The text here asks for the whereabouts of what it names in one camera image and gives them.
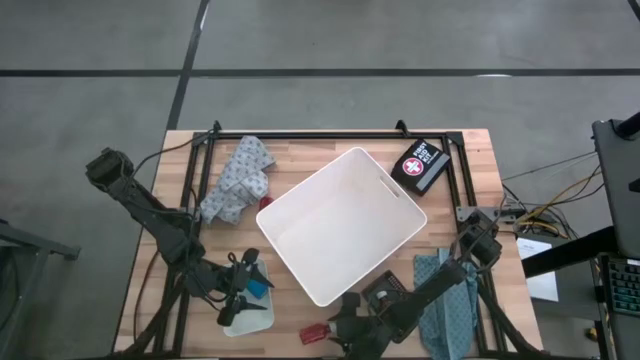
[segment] white plastic bin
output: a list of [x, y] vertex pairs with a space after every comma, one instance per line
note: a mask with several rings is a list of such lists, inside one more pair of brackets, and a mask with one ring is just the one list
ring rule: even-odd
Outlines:
[[427, 217], [364, 149], [353, 148], [260, 211], [256, 221], [313, 302], [327, 306]]

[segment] gray towel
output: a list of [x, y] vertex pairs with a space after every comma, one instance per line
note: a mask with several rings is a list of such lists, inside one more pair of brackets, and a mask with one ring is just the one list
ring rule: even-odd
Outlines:
[[213, 191], [200, 203], [207, 224], [214, 217], [238, 225], [242, 209], [260, 201], [269, 191], [269, 180], [262, 169], [276, 162], [262, 141], [255, 136], [240, 140], [222, 170]]

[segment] concrete floor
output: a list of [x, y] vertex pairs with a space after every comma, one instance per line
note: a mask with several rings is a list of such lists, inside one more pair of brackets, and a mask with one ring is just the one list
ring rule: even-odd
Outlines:
[[[198, 5], [0, 0], [0, 70], [180, 69]], [[638, 33], [625, 0], [214, 0], [194, 67], [611, 69], [640, 64]], [[75, 263], [48, 264], [28, 355], [110, 350], [140, 227], [84, 165], [106, 146], [134, 162], [158, 150], [177, 83], [0, 77], [0, 217], [83, 248]], [[189, 82], [177, 127], [489, 128], [506, 177], [592, 150], [590, 124], [638, 111], [639, 93], [640, 77], [203, 78]], [[595, 165], [508, 184], [541, 202]], [[603, 192], [564, 210], [583, 234], [611, 221]], [[547, 350], [597, 353], [581, 335], [588, 322], [538, 316]]]

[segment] blue object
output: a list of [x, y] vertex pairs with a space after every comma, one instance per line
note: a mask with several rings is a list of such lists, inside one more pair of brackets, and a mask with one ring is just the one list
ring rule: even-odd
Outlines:
[[267, 285], [259, 283], [255, 280], [249, 280], [247, 290], [249, 290], [251, 295], [255, 296], [256, 299], [262, 299], [267, 293], [268, 287]]
[[[449, 249], [438, 249], [437, 256], [416, 256], [414, 285], [433, 275], [449, 256]], [[427, 306], [418, 322], [420, 339], [434, 360], [460, 360], [471, 347], [473, 329], [478, 322], [478, 285], [475, 267], [464, 263], [465, 282], [451, 287]]]

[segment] metal stand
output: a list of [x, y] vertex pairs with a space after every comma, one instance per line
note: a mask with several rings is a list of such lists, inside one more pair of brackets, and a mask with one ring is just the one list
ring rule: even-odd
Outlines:
[[13, 359], [17, 336], [26, 316], [26, 312], [35, 295], [38, 281], [46, 264], [49, 254], [59, 254], [66, 260], [76, 260], [80, 247], [69, 247], [40, 236], [18, 230], [7, 222], [0, 220], [0, 248], [10, 248], [13, 256], [12, 264], [16, 272], [15, 281], [19, 292], [15, 294], [15, 304], [5, 328], [0, 333], [0, 359]]

